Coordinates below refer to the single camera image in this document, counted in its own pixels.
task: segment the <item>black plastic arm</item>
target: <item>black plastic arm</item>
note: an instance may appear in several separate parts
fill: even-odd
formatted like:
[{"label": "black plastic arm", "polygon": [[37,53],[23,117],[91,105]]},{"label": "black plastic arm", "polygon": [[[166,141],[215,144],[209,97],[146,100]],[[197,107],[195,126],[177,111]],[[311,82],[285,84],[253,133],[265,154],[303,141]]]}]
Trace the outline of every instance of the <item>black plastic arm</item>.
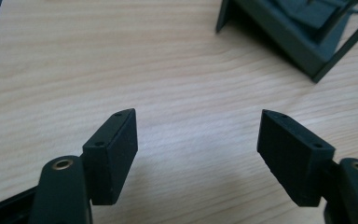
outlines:
[{"label": "black plastic arm", "polygon": [[38,186],[0,202],[0,223],[92,223],[93,204],[116,203],[138,151],[134,109],[117,112],[81,157],[48,162]]},{"label": "black plastic arm", "polygon": [[263,110],[257,151],[298,206],[327,200],[326,223],[358,224],[358,160],[333,162],[335,149],[290,117]]}]

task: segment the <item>wooden table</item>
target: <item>wooden table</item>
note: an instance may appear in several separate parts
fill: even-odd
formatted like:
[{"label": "wooden table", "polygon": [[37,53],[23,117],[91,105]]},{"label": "wooden table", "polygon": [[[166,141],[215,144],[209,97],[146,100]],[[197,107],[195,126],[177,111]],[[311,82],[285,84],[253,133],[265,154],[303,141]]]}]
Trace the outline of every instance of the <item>wooden table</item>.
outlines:
[{"label": "wooden table", "polygon": [[[358,158],[358,44],[317,85],[220,0],[4,1],[0,201],[48,161],[80,155],[135,108],[139,152],[118,203],[94,223],[324,223],[298,208],[256,152],[261,110],[288,114]],[[358,24],[355,20],[350,28]]]}]

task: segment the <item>black 3d printed part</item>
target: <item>black 3d printed part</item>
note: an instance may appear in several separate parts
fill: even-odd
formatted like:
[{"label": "black 3d printed part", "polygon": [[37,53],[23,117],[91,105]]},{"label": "black 3d printed part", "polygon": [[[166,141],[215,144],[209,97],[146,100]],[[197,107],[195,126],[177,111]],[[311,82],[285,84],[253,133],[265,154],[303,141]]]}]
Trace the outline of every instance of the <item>black 3d printed part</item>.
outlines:
[{"label": "black 3d printed part", "polygon": [[135,110],[110,117],[83,146],[83,163],[92,204],[117,202],[138,151]]},{"label": "black 3d printed part", "polygon": [[76,156],[52,160],[43,167],[29,224],[92,223],[83,162]]},{"label": "black 3d printed part", "polygon": [[358,224],[358,160],[336,164],[334,148],[288,116],[263,110],[257,151],[299,206],[327,200],[327,224]]},{"label": "black 3d printed part", "polygon": [[299,206],[318,206],[321,171],[335,149],[290,117],[263,110],[257,151],[292,200]]},{"label": "black 3d printed part", "polygon": [[223,0],[216,32],[235,11],[249,15],[314,82],[357,43],[358,30],[337,49],[358,0]]}]

